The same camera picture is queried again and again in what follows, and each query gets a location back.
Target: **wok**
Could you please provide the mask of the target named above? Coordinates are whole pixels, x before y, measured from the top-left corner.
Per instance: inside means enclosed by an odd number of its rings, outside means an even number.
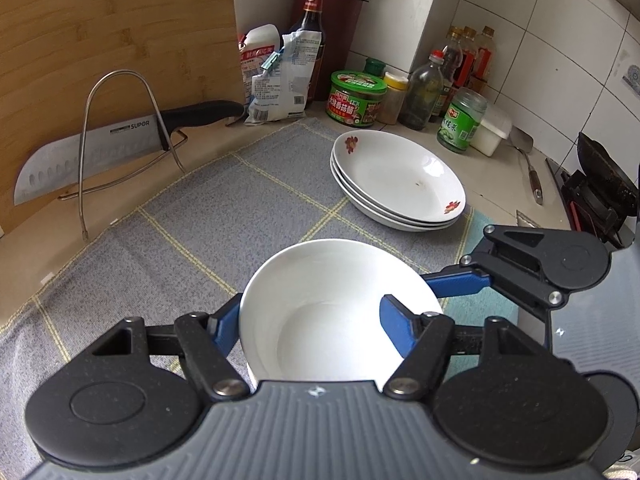
[[[578,134],[578,159],[594,189],[621,216],[638,214],[638,188],[612,160],[602,144]]]

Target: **white bowl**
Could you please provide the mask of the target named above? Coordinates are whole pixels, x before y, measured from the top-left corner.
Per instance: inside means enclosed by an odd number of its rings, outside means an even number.
[[[453,225],[458,217],[455,217],[452,221],[447,222],[446,224],[436,224],[436,225],[427,225],[422,224],[421,226],[411,223],[401,222],[399,220],[395,220],[388,215],[393,215],[393,213],[386,213],[384,211],[378,212],[378,210],[373,209],[373,204],[364,202],[363,199],[358,197],[356,194],[351,193],[347,187],[347,184],[340,178],[338,175],[338,169],[334,166],[333,161],[329,162],[329,167],[331,168],[331,173],[334,176],[335,181],[340,186],[342,192],[347,196],[349,202],[351,202],[358,211],[365,214],[372,220],[375,220],[379,224],[382,224],[387,227],[391,227],[392,229],[397,229],[399,231],[405,231],[409,233],[423,233],[426,231],[438,231],[440,229],[444,229]]]
[[[454,218],[452,221],[449,220],[447,222],[416,222],[415,220],[407,220],[406,218],[403,218],[394,213],[386,211],[382,209],[380,206],[377,206],[374,202],[371,202],[366,196],[359,193],[357,189],[355,189],[351,184],[349,184],[349,181],[345,178],[345,176],[340,173],[340,168],[338,168],[338,165],[335,163],[333,153],[331,154],[329,165],[332,170],[332,174],[334,175],[334,179],[338,181],[338,184],[342,184],[344,186],[343,189],[346,188],[347,192],[349,193],[348,196],[355,197],[360,202],[363,202],[364,204],[366,204],[370,209],[373,209],[373,211],[375,211],[376,213],[386,218],[395,220],[396,222],[400,222],[401,224],[410,225],[414,227],[450,226],[453,224],[453,222],[456,221],[456,219]]]
[[[382,389],[402,362],[380,325],[385,294],[416,314],[442,312],[411,267],[367,244],[313,240],[272,256],[240,303],[240,342],[252,378],[375,380]]]
[[[340,172],[382,209],[418,222],[446,222],[465,208],[465,190],[449,166],[415,142],[377,130],[335,140]]]

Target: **flower pattern on plate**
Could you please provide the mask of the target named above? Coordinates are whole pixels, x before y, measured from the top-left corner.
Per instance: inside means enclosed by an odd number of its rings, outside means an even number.
[[[451,213],[454,209],[457,209],[459,205],[460,205],[460,201],[449,202],[449,205],[446,206],[446,208],[444,208],[444,214],[447,215]]]
[[[344,141],[347,145],[347,153],[353,153],[353,150],[356,149],[356,144],[358,143],[358,137],[347,137],[347,140]]]

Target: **gray cloth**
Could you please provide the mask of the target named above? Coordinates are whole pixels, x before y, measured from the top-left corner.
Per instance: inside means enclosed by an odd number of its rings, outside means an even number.
[[[362,215],[329,170],[337,136],[306,119],[193,171],[109,227],[23,306],[0,332],[0,480],[19,479],[40,461],[24,425],[29,396],[123,317],[167,324],[213,312],[272,254],[301,240],[359,240],[420,273],[475,246],[490,221],[469,208],[452,227],[424,234]],[[465,324],[515,316],[514,305],[490,290],[444,307]],[[229,359],[247,377],[239,345]],[[180,372],[173,358],[152,362]]]

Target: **beige countertop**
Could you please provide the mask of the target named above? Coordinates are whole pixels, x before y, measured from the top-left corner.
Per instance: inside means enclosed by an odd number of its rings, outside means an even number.
[[[323,107],[323,103],[312,105],[309,115],[318,117],[337,131],[350,129],[327,117]],[[178,154],[187,171],[191,171],[287,124],[270,123],[252,127],[235,124],[226,127],[220,122],[203,128],[185,129],[189,142],[180,147]],[[436,153],[462,181],[467,202],[496,223],[515,225],[516,209],[519,209],[542,227],[569,228],[545,157],[537,150],[532,153],[531,161],[540,175],[545,196],[543,206],[533,200],[526,162],[511,146],[503,143],[492,158],[471,148],[459,155],[440,146],[436,140],[435,126],[430,125],[423,132],[414,132],[399,124],[388,126],[378,123],[375,127],[407,137]],[[87,183],[92,186],[107,182],[147,161],[135,161],[90,178]],[[87,195],[84,199],[84,217],[91,239],[111,222],[128,214],[179,177],[180,171],[172,158],[165,157],[150,170],[119,186]],[[0,327],[83,246],[77,200],[53,201],[14,231],[1,237]]]

